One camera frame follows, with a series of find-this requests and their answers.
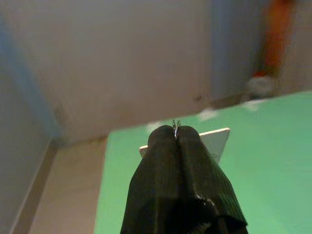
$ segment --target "green table surface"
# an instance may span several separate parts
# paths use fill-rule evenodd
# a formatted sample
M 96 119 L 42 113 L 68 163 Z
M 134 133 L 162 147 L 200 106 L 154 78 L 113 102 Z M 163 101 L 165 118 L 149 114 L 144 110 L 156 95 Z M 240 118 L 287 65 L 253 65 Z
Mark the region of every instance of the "green table surface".
M 250 234 L 312 233 L 312 92 L 218 111 L 182 125 L 205 132 L 230 127 L 220 166 L 230 179 Z M 171 120 L 163 124 L 172 124 Z M 118 234 L 139 146 L 149 136 L 139 126 L 110 133 L 98 200 L 95 234 Z

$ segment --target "blurry orange cloth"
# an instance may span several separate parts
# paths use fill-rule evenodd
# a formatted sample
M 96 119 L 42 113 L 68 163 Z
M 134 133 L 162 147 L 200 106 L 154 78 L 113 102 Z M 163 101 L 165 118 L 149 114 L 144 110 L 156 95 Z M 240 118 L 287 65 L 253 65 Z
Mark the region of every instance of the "blurry orange cloth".
M 266 13 L 265 64 L 279 67 L 284 55 L 292 18 L 293 0 L 273 0 Z

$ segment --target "beige floor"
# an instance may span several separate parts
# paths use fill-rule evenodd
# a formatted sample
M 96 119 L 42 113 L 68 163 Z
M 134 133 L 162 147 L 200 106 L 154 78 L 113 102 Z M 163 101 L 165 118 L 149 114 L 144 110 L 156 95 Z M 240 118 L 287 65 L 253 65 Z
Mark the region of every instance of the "beige floor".
M 92 234 L 106 140 L 60 149 L 29 234 Z

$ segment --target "white object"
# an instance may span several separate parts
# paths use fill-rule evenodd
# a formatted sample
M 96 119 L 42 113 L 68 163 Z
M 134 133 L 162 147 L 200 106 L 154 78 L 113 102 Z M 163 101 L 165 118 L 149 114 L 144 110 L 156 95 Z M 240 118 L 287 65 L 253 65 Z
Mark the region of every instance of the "white object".
M 221 155 L 223 153 L 225 144 L 229 138 L 229 134 L 230 134 L 229 128 L 223 128 L 199 134 L 201 141 L 208 149 L 211 157 L 213 157 L 213 159 L 217 163 L 219 163 L 221 159 Z M 147 149 L 148 149 L 147 145 L 141 146 L 139 148 L 142 157 L 144 157 L 144 155 L 146 154 Z

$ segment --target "baseboard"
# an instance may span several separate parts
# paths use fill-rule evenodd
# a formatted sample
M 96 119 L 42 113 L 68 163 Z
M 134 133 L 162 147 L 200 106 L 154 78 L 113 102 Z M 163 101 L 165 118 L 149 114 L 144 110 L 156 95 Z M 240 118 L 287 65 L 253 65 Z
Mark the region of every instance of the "baseboard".
M 57 145 L 51 141 L 10 234 L 28 234 L 30 231 L 57 150 Z
M 219 100 L 213 100 L 211 106 L 215 109 L 222 109 L 229 106 L 238 105 L 242 101 L 243 94 L 235 94 Z

